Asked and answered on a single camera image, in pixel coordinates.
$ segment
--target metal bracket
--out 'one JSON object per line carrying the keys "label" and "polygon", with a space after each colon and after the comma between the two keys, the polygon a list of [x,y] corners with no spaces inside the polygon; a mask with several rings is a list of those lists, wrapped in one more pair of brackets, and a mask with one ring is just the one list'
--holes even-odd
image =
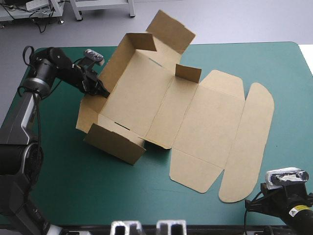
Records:
{"label": "metal bracket", "polygon": [[139,221],[114,221],[110,235],[146,235]]}
{"label": "metal bracket", "polygon": [[187,235],[185,220],[159,220],[156,224],[157,235]]}

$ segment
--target cardboard flap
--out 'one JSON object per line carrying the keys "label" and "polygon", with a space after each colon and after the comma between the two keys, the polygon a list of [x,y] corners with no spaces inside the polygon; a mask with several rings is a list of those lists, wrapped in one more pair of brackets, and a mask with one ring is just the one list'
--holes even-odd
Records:
{"label": "cardboard flap", "polygon": [[195,191],[205,193],[223,169],[194,158],[175,149],[172,150],[170,177]]}
{"label": "cardboard flap", "polygon": [[128,33],[124,36],[99,76],[109,92],[113,91],[136,49],[155,51],[152,35],[150,33]]}
{"label": "cardboard flap", "polygon": [[[103,120],[101,125],[93,124],[84,141],[129,164],[135,164],[145,152],[142,147],[144,140],[138,138],[134,141],[130,138],[130,135],[134,135],[134,133],[116,123],[106,123]],[[126,137],[125,131],[128,131],[130,135]]]}
{"label": "cardboard flap", "polygon": [[175,76],[199,83],[201,69],[176,64]]}
{"label": "cardboard flap", "polygon": [[171,18],[161,10],[158,11],[146,31],[152,33],[179,54],[184,53],[195,37],[195,34],[189,31],[182,23]]}
{"label": "cardboard flap", "polygon": [[[274,100],[259,83],[251,85],[229,153],[219,197],[223,202],[240,201],[253,191],[259,177],[263,152],[274,112]],[[243,179],[240,187],[234,179]]]}
{"label": "cardboard flap", "polygon": [[151,33],[127,33],[126,35],[135,49],[157,51]]}
{"label": "cardboard flap", "polygon": [[212,70],[200,85],[245,100],[242,79],[231,74]]}
{"label": "cardboard flap", "polygon": [[101,96],[85,95],[80,102],[76,128],[88,133],[93,123],[98,122],[98,113],[107,99]]}

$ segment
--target gray floor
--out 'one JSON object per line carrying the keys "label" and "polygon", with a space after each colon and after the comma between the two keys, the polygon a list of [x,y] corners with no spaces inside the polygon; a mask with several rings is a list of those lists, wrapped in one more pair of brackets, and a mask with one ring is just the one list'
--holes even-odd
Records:
{"label": "gray floor", "polygon": [[64,25],[45,33],[29,22],[0,30],[0,124],[26,69],[25,45],[38,47],[115,46],[126,32],[142,32],[162,9],[196,33],[194,44],[293,41],[313,44],[312,0],[137,0],[136,17],[127,8],[84,12],[77,22],[70,4]]}

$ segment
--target cardboard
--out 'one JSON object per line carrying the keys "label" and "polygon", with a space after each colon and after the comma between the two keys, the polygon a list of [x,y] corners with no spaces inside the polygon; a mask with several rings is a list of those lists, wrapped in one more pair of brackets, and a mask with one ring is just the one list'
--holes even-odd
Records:
{"label": "cardboard", "polygon": [[[110,143],[119,148],[109,138],[113,133],[101,130],[107,129],[99,121],[105,117],[112,121],[110,127],[118,126],[110,131],[120,138],[125,138],[121,128],[136,136],[123,139],[124,147],[126,143],[133,147],[137,138],[171,148],[201,74],[200,69],[177,65],[194,37],[162,11],[147,33],[127,33],[100,74],[111,92],[109,98],[86,95],[82,99],[76,128],[87,133],[85,141],[117,154],[111,147],[108,149]],[[142,152],[138,150],[136,154],[122,157],[119,153],[117,157],[134,164]]]}
{"label": "cardboard", "polygon": [[[173,145],[171,179],[204,193],[225,169],[220,199],[244,199],[258,180],[273,112],[273,98],[261,84],[252,84],[245,101],[240,78],[212,71],[200,83]],[[234,179],[244,180],[239,186]]]}
{"label": "cardboard", "polygon": [[[255,152],[254,142],[248,142],[251,147],[240,158],[235,146],[244,146],[244,139],[250,135],[242,116],[246,117],[250,109],[258,109],[260,102],[246,103],[243,83],[238,77],[215,70],[199,83],[200,69],[179,65],[194,37],[184,25],[162,11],[146,33],[127,33],[100,74],[111,93],[109,98],[86,95],[76,127],[87,133],[86,142],[130,164],[144,153],[145,140],[172,148],[171,179],[199,192],[206,192],[226,167],[230,177],[238,174],[233,170],[237,162],[228,163],[230,153],[238,163],[248,161],[248,155],[253,156],[255,159],[249,160],[255,163],[247,185],[250,188],[256,182],[269,130],[265,126],[270,120],[259,133],[255,129],[256,140],[262,139]],[[254,100],[262,100],[265,94],[254,87],[253,93],[258,94],[249,95]],[[266,115],[259,116],[260,119],[268,118],[271,110],[264,112]],[[236,139],[238,130],[243,132],[238,135],[242,136],[240,140]],[[242,197],[224,198],[223,192],[227,194],[231,188],[226,176],[221,199]]]}
{"label": "cardboard", "polygon": [[[261,84],[253,83],[225,167],[219,192],[223,202],[237,202],[252,193],[258,181],[273,112],[271,94]],[[240,187],[234,184],[234,179],[242,179]]]}

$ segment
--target table surface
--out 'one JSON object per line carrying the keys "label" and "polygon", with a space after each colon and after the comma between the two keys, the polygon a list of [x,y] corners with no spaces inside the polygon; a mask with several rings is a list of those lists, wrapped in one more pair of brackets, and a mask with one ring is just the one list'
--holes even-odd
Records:
{"label": "table surface", "polygon": [[[85,48],[64,51],[76,60]],[[106,60],[116,49],[91,48]],[[297,44],[191,45],[181,64],[201,68],[202,79],[213,69],[241,77],[246,95],[253,82],[271,92],[275,101],[272,127],[259,181],[249,199],[259,192],[268,170],[295,166],[313,174],[313,79]],[[40,105],[45,161],[31,197],[53,224],[110,224],[113,220],[155,224],[160,219],[186,219],[188,224],[243,223],[244,201],[226,204],[218,198],[223,174],[201,194],[170,180],[170,150],[147,143],[146,153],[131,166],[83,142],[85,134],[75,129],[82,96],[61,83]],[[234,184],[240,187],[241,180],[234,179]],[[312,181],[307,188],[313,190]],[[247,222],[282,224],[256,213],[250,213]],[[8,222],[0,217],[0,223]]]}

